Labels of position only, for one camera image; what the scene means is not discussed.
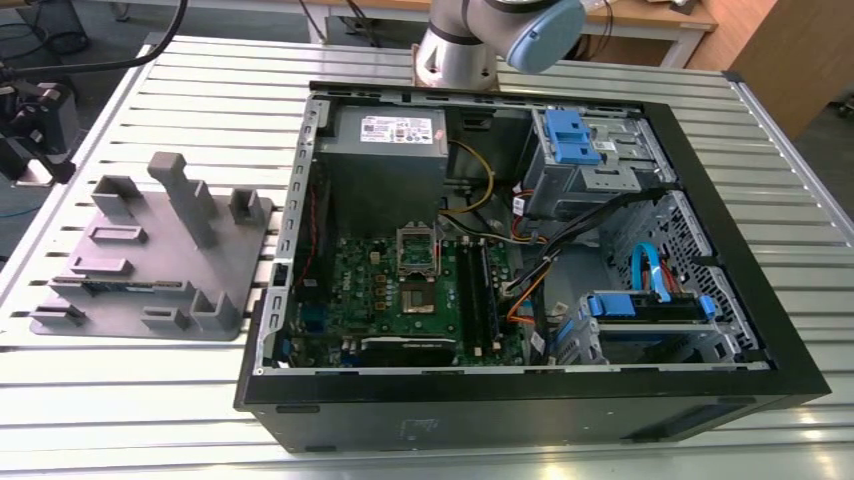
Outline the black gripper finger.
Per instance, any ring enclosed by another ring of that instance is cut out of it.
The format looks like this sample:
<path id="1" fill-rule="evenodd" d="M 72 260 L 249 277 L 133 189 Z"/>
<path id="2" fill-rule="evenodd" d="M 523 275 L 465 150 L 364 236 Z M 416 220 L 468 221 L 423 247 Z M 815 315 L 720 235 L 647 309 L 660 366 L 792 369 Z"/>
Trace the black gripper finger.
<path id="1" fill-rule="evenodd" d="M 74 175 L 74 164 L 66 149 L 54 150 L 44 148 L 40 154 L 40 163 L 50 175 L 52 181 L 66 184 Z"/>

